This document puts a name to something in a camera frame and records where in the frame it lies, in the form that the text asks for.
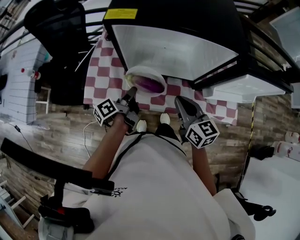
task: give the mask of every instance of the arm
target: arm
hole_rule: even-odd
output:
[[[114,156],[127,130],[128,126],[124,122],[123,115],[118,114],[113,120],[112,127],[108,129],[100,145],[84,165],[83,169],[93,172],[94,178],[103,179],[108,174]]]
[[[192,145],[192,155],[194,171],[199,176],[210,194],[214,196],[217,193],[217,189],[214,183],[214,177],[210,171],[205,148],[197,149]]]

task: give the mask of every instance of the black pants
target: black pants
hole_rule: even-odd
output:
[[[161,135],[161,136],[165,136],[165,137],[170,137],[170,138],[175,139],[178,142],[180,142],[179,139],[178,139],[178,137],[174,133],[173,128],[171,128],[171,126],[168,125],[168,124],[166,124],[166,123],[160,124],[158,126],[158,128],[156,129],[155,134]]]

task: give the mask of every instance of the white tiled table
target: white tiled table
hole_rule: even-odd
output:
[[[21,68],[37,70],[43,63],[47,51],[34,39],[3,55],[0,59],[0,74],[7,74],[7,84],[0,91],[2,104],[0,118],[29,124],[36,120],[35,79],[21,73]]]

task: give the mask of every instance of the person's right arm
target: person's right arm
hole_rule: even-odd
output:
[[[214,177],[210,171],[205,148],[197,149],[192,145],[193,169],[199,176],[210,194],[214,196],[217,193]]]

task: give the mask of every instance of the yellow and black caution tape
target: yellow and black caution tape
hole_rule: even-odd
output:
[[[241,175],[240,175],[240,179],[239,179],[238,186],[237,186],[237,189],[238,189],[238,190],[240,189],[240,187],[241,187],[241,185],[242,185],[242,181],[243,181],[243,178],[244,178],[244,176],[245,176],[245,171],[246,171],[246,168],[248,167],[249,161],[250,161],[249,151],[250,151],[251,141],[252,141],[252,135],[253,135],[254,106],[255,106],[255,101],[252,103],[252,119],[251,119],[250,139],[249,139],[249,145],[248,145],[248,149],[247,149],[247,154],[246,154],[245,163],[244,163],[244,166],[243,166],[243,171],[242,171],[242,173],[241,173]]]

